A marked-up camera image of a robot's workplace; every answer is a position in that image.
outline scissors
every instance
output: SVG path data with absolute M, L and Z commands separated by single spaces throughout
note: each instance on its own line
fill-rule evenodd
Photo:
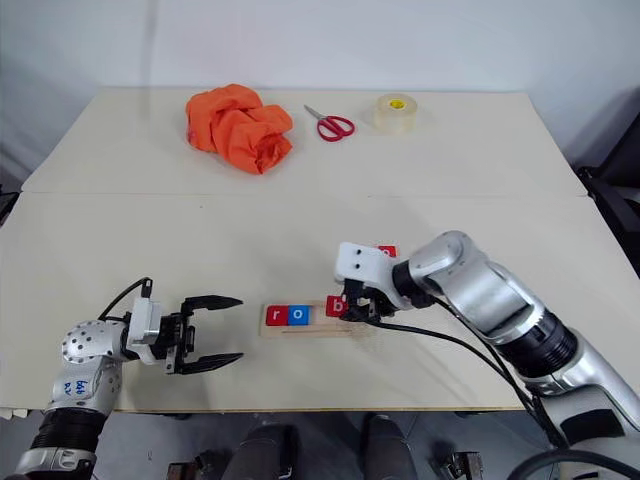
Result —
M 322 137 L 323 140 L 327 142 L 337 142 L 338 140 L 348 137 L 353 132 L 356 131 L 356 126 L 353 124 L 351 120 L 347 120 L 342 117 L 335 117 L 333 115 L 322 115 L 321 113 L 316 112 L 313 108 L 305 105 L 304 108 L 307 111 L 318 119 L 318 134 Z

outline red block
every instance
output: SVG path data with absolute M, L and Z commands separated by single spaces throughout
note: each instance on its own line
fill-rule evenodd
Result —
M 269 327 L 286 327 L 288 320 L 288 305 L 269 305 L 267 307 L 267 325 Z
M 378 245 L 378 249 L 382 250 L 384 253 L 386 253 L 390 257 L 395 257 L 397 255 L 395 245 Z
M 327 317 L 339 317 L 347 311 L 347 303 L 342 297 L 335 295 L 327 295 L 327 307 L 325 315 Z

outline black chair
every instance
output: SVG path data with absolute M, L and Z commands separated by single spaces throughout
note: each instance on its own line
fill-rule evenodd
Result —
M 640 114 L 601 166 L 577 173 L 640 276 Z

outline red scissors handle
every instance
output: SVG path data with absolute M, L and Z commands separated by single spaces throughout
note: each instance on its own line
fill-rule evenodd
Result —
M 348 137 L 355 132 L 356 126 L 351 120 L 329 115 L 328 117 L 323 117 L 318 120 L 317 129 L 318 134 L 320 134 L 323 140 L 327 142 L 337 142 L 341 138 Z

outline blue block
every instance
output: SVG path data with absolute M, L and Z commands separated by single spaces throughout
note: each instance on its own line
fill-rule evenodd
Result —
M 309 325 L 311 307 L 309 305 L 289 305 L 289 325 Z

